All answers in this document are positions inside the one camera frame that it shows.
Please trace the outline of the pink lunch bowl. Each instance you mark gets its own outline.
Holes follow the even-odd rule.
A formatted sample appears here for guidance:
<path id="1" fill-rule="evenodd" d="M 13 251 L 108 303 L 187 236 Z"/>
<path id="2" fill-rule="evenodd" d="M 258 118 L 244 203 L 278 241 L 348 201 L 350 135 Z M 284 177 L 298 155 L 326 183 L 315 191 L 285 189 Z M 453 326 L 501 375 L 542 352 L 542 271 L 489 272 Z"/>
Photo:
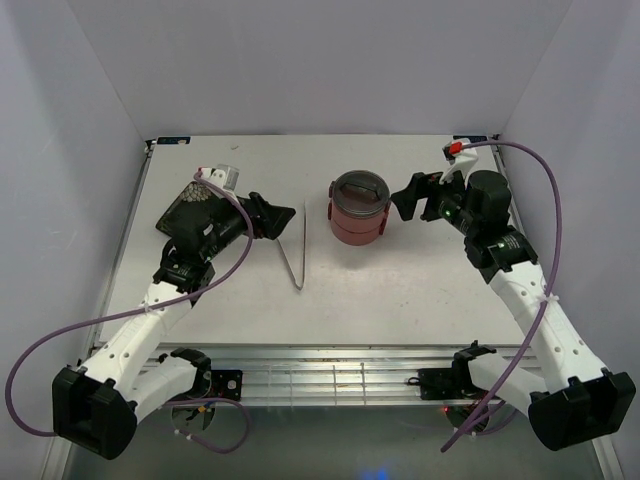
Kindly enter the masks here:
<path id="1" fill-rule="evenodd" d="M 364 213 L 353 213 L 341 208 L 334 201 L 328 204 L 328 219 L 330 224 L 337 223 L 349 231 L 369 231 L 382 223 L 388 217 L 389 204 L 384 204 L 382 209 Z"/>
<path id="2" fill-rule="evenodd" d="M 385 230 L 386 224 L 382 223 L 369 231 L 349 231 L 337 223 L 330 224 L 333 235 L 341 242 L 351 246 L 364 246 L 372 243 L 380 237 Z"/>

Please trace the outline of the metal serving tongs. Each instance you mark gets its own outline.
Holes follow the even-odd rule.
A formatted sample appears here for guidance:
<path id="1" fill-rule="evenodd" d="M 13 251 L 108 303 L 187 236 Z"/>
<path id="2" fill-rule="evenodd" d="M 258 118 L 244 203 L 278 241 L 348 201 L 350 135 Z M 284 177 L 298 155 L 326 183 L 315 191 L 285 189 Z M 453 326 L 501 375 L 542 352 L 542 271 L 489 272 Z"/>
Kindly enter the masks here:
<path id="1" fill-rule="evenodd" d="M 306 284 L 307 274 L 308 208 L 306 200 L 301 206 L 299 225 L 300 231 L 296 245 L 284 246 L 280 240 L 276 241 L 276 245 L 289 281 L 293 288 L 301 293 Z"/>

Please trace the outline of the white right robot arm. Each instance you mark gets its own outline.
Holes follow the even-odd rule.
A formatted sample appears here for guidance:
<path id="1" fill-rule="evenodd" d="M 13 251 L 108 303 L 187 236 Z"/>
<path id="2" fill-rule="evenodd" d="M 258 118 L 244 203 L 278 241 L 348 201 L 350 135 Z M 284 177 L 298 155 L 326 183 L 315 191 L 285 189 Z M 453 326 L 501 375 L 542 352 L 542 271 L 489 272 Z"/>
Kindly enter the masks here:
<path id="1" fill-rule="evenodd" d="M 509 223 L 511 192 L 504 176 L 479 170 L 469 177 L 441 172 L 412 176 L 391 196 L 404 221 L 418 201 L 424 221 L 442 219 L 464 236 L 465 253 L 504 302 L 529 340 L 540 369 L 520 368 L 497 390 L 525 414 L 541 443 L 552 451 L 617 432 L 636 394 L 625 372 L 613 373 L 590 350 L 548 285 L 527 238 Z"/>

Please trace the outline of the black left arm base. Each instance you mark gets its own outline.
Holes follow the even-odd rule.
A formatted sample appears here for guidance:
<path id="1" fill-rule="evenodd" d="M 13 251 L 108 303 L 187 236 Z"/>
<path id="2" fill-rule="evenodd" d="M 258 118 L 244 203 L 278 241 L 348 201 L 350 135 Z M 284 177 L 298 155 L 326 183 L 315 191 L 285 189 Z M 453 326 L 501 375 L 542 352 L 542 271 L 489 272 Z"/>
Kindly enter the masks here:
<path id="1" fill-rule="evenodd" d="M 240 401 L 242 398 L 243 371 L 242 370 L 211 370 L 204 374 L 208 390 L 206 398 L 225 398 Z"/>

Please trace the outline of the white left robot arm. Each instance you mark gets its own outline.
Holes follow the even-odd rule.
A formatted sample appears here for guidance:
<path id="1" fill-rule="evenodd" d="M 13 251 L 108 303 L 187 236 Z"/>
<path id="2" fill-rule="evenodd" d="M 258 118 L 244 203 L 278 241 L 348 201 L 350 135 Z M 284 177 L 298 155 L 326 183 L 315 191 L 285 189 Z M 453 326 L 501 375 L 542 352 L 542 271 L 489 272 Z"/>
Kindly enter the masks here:
<path id="1" fill-rule="evenodd" d="M 190 183 L 156 224 L 168 241 L 140 314 L 80 366 L 65 367 L 54 378 L 55 434 L 114 459 L 129 445 L 138 424 L 165 402 L 181 395 L 205 397 L 212 387 L 211 361 L 199 351 L 180 347 L 150 372 L 142 369 L 211 284 L 213 259 L 240 236 L 277 239 L 295 214 L 256 192 L 230 202 Z"/>

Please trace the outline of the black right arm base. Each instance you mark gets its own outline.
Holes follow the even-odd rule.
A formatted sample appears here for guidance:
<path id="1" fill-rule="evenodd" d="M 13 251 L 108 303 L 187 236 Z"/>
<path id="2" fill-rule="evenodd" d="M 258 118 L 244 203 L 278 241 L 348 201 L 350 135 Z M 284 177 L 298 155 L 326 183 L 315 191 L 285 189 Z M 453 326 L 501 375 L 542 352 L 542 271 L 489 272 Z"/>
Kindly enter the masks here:
<path id="1" fill-rule="evenodd" d="M 417 371 L 421 400 L 460 400 L 478 398 L 482 390 L 464 385 L 452 368 L 423 368 Z"/>

